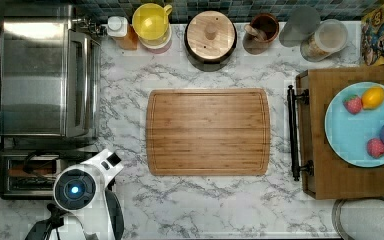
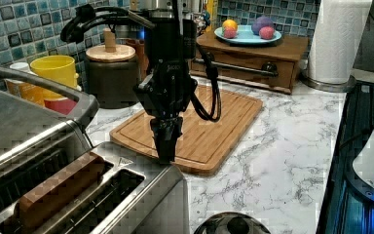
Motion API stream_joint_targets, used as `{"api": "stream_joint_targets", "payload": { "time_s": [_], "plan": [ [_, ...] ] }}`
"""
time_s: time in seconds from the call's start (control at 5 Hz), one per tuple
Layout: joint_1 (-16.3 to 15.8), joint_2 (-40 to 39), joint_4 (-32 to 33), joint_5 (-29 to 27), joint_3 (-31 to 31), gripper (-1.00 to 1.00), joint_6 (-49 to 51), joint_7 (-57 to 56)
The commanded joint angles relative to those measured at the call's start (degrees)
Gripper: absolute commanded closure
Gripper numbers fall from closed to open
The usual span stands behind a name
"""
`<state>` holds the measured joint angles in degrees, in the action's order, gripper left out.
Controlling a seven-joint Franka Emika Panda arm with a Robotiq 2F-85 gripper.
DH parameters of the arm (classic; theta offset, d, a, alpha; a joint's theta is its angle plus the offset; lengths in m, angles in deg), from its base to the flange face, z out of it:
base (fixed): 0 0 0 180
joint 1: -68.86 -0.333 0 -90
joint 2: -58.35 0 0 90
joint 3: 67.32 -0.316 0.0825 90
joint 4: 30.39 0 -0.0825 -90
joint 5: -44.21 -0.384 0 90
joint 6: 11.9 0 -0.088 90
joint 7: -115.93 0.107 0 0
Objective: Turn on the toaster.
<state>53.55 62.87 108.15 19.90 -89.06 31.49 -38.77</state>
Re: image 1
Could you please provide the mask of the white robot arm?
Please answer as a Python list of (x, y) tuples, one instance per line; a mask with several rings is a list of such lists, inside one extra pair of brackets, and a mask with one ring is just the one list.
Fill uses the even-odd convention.
[(122, 208), (111, 190), (123, 165), (105, 149), (62, 171), (53, 186), (51, 216), (36, 222), (25, 240), (121, 240)]

